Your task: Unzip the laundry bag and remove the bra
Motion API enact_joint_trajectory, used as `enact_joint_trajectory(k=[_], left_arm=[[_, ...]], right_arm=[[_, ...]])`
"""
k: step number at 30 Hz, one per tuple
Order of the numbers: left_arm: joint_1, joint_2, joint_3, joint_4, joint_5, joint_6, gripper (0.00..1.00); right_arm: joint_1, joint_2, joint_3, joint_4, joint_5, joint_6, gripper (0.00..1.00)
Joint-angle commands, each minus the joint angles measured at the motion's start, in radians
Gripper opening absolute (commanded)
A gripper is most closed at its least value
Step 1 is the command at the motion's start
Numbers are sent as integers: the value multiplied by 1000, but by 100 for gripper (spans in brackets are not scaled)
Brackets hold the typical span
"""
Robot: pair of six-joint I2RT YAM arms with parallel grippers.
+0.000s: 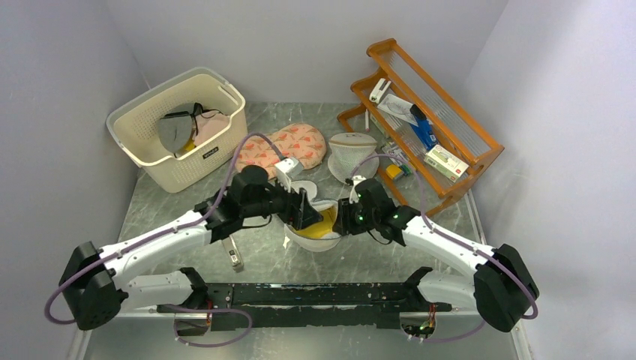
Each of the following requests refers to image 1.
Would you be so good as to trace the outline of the yellow bra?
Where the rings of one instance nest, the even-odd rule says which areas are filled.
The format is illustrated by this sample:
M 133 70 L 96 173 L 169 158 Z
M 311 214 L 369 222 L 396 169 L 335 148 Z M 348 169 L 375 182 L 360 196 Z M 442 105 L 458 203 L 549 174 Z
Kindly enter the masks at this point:
M 339 239 L 341 234 L 334 230 L 334 225 L 337 220 L 338 212 L 335 207 L 322 210 L 320 212 L 322 220 L 318 223 L 310 225 L 305 229 L 292 229 L 292 231 L 305 239 L 312 240 L 325 240 L 325 239 Z

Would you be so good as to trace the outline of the white cylindrical mesh laundry bag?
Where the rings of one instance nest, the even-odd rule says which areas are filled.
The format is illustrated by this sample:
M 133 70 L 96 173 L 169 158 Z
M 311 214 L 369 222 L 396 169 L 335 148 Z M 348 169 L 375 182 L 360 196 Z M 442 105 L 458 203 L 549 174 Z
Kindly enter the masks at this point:
M 322 211 L 325 209 L 330 209 L 331 207 L 335 207 L 338 212 L 338 201 L 336 199 L 318 199 L 317 198 L 317 184 L 312 181 L 294 181 L 292 184 L 292 188 L 296 191 L 301 189 L 305 189 L 309 197 L 313 200 L 313 206 L 316 210 Z M 296 235 L 292 229 L 293 227 L 284 224 L 284 234 L 286 236 L 286 240 L 294 241 L 296 244 L 304 248 L 305 250 L 312 252 L 324 252 L 331 250 L 334 248 L 342 239 L 342 235 L 340 238 L 336 239 L 325 239 L 325 240 L 312 240 L 309 238 L 302 238 Z

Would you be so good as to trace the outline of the grey black bra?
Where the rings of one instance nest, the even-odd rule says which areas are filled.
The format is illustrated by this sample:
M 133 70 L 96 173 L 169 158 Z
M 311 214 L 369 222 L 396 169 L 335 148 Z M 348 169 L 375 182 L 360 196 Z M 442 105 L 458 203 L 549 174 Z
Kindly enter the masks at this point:
M 195 117 L 209 110 L 221 112 L 219 109 L 207 109 L 201 103 L 189 103 L 179 107 L 175 112 L 164 115 L 157 122 L 157 134 L 161 145 L 176 158 L 187 154 L 181 152 L 181 149 L 189 141 L 194 141 Z

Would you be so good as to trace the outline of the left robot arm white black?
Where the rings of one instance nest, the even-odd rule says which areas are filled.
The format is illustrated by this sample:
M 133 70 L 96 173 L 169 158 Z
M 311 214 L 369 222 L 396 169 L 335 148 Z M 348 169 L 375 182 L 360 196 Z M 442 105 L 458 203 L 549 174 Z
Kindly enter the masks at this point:
M 262 167 L 247 166 L 227 177 L 213 197 L 157 229 L 103 247 L 90 241 L 75 247 L 58 289 L 47 300 L 45 316 L 63 324 L 51 312 L 57 296 L 63 296 L 72 315 L 69 322 L 80 330 L 96 329 L 120 311 L 152 305 L 199 311 L 208 300 L 208 287 L 196 270 L 167 275 L 147 275 L 146 270 L 182 251 L 228 239 L 255 217 L 277 217 L 294 230 L 323 220 L 308 191 L 295 189 L 286 170 L 271 183 Z

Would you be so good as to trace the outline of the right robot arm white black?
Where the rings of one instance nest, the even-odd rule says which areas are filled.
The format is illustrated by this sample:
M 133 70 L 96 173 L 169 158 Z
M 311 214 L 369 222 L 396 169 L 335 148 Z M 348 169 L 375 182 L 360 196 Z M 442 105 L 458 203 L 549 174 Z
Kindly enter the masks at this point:
M 471 241 L 408 205 L 397 205 L 375 179 L 358 178 L 349 197 L 337 202 L 334 231 L 358 235 L 375 231 L 385 240 L 424 251 L 457 271 L 430 270 L 408 286 L 405 302 L 415 311 L 443 303 L 476 311 L 492 328 L 511 331 L 538 316 L 539 289 L 518 250 Z

